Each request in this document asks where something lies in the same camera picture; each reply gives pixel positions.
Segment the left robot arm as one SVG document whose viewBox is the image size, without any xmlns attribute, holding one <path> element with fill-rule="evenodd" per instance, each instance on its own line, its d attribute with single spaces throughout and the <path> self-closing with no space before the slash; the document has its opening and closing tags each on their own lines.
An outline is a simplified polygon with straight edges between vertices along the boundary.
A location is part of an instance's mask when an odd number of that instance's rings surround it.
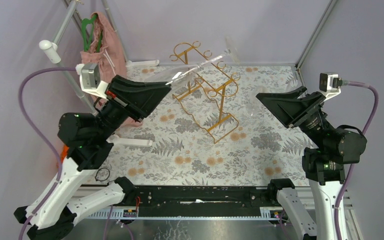
<svg viewBox="0 0 384 240">
<path fill-rule="evenodd" d="M 108 138 L 132 118 L 141 122 L 172 90 L 172 83 L 136 82 L 115 76 L 111 82 L 82 76 L 81 89 L 106 102 L 96 113 L 65 113 L 59 120 L 58 137 L 68 147 L 58 172 L 42 195 L 31 205 L 15 210 L 22 233 L 31 240 L 61 240 L 83 219 L 110 205 L 124 206 L 135 200 L 136 187 L 126 177 L 91 195 L 72 197 L 86 179 L 97 172 L 113 144 Z"/>
</svg>

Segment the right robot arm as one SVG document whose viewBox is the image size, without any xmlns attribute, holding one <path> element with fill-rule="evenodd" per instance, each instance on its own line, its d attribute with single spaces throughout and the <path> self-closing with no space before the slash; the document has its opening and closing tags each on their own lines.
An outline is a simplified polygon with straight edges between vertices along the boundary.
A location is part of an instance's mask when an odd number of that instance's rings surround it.
<svg viewBox="0 0 384 240">
<path fill-rule="evenodd" d="M 272 179 L 266 198 L 271 205 L 282 207 L 299 240 L 345 240 L 344 167 L 360 161 L 367 139 L 354 126 L 334 127 L 328 122 L 322 111 L 327 93 L 305 91 L 305 87 L 299 87 L 286 93 L 258 93 L 256 98 L 284 127 L 299 128 L 315 144 L 315 148 L 304 149 L 301 165 L 312 192 L 316 217 L 311 218 L 288 178 Z"/>
</svg>

